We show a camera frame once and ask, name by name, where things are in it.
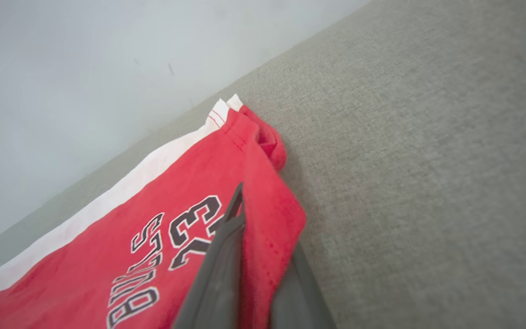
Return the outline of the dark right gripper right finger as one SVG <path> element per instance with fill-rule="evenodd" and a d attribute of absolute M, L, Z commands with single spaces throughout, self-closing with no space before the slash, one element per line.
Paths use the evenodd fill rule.
<path fill-rule="evenodd" d="M 270 329 L 337 329 L 300 243 L 272 299 Z"/>

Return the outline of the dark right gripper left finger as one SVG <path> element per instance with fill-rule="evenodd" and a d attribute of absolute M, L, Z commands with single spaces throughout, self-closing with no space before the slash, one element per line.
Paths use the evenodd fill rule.
<path fill-rule="evenodd" d="M 238 329 L 246 216 L 239 183 L 172 329 Z"/>

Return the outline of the red white Bulls shorts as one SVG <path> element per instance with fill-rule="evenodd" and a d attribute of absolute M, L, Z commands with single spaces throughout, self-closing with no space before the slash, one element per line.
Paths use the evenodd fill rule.
<path fill-rule="evenodd" d="M 218 100 L 202 127 L 0 267 L 0 329 L 171 329 L 236 189 L 246 220 L 231 326 L 268 329 L 305 226 L 285 163 L 273 127 L 238 96 Z"/>

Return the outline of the grey fabric sofa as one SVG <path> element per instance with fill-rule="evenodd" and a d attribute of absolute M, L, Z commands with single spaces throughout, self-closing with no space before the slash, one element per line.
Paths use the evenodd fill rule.
<path fill-rule="evenodd" d="M 526 329 L 526 0 L 372 0 L 223 89 L 280 135 L 338 329 Z M 202 127 L 167 123 L 0 237 L 0 267 Z"/>

